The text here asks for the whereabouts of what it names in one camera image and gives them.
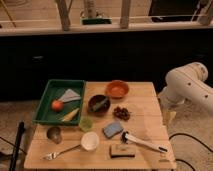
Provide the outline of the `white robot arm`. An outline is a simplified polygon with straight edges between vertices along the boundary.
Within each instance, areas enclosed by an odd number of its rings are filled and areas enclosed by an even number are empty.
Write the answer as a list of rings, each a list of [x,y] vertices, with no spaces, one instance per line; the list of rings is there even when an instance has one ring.
[[[207,78],[207,67],[200,62],[174,68],[166,74],[166,86],[158,94],[165,126],[176,116],[174,107],[182,105],[186,99],[213,115],[213,88],[205,84]]]

